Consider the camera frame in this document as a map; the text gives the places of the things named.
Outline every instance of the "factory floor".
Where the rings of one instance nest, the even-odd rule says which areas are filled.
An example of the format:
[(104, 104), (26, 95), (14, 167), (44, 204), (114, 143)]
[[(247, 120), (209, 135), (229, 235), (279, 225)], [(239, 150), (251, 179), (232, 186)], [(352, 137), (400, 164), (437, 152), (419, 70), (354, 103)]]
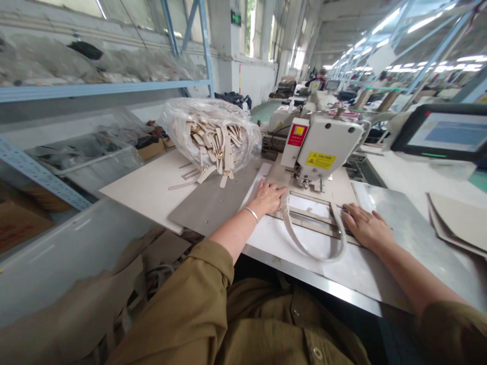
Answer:
[[(280, 101), (270, 100), (260, 104), (252, 109), (251, 121), (257, 123), (261, 120), (261, 126), (267, 126), (269, 124), (270, 115), (281, 105)], [(470, 182), (476, 187), (487, 193), (487, 171), (479, 170), (472, 174)]]

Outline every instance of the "silver bracelet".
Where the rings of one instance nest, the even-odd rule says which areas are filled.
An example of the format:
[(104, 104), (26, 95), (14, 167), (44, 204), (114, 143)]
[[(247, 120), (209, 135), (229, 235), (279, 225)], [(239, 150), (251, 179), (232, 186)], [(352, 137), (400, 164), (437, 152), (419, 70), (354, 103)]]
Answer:
[(259, 223), (259, 219), (257, 218), (257, 215), (255, 214), (255, 212), (253, 210), (251, 210), (250, 208), (247, 208), (247, 207), (245, 207), (244, 209), (246, 209), (250, 213), (252, 213), (252, 215), (255, 217), (255, 220), (257, 221), (257, 223)]

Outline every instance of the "paper sign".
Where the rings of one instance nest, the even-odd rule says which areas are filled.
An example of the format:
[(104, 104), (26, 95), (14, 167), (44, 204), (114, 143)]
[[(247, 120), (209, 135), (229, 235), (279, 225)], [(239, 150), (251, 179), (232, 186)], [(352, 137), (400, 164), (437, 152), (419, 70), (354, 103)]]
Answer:
[(397, 59), (397, 55), (390, 44), (380, 47), (375, 53), (369, 57), (367, 63), (372, 67), (374, 75), (380, 75), (391, 63)]

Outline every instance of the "monitor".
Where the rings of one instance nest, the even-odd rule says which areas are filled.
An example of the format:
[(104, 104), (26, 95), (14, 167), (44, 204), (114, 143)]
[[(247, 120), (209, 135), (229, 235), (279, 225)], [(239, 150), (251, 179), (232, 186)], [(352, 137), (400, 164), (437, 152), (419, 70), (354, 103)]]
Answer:
[(487, 153), (487, 105), (425, 104), (410, 115), (392, 151), (477, 161)]
[(325, 90), (333, 91), (338, 89), (340, 86), (340, 80), (328, 80), (326, 82)]

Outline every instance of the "forearm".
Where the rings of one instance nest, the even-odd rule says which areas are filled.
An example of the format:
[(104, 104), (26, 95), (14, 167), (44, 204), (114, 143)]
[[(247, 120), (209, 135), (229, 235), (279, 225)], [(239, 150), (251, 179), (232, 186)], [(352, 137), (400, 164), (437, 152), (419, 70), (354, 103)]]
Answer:
[(435, 302), (468, 304), (398, 244), (384, 245), (376, 254), (405, 292), (418, 317)]
[(242, 209), (227, 220), (219, 229), (214, 231), (208, 239), (226, 248), (232, 256), (233, 264), (235, 265), (256, 225), (257, 220), (252, 213), (246, 209)]

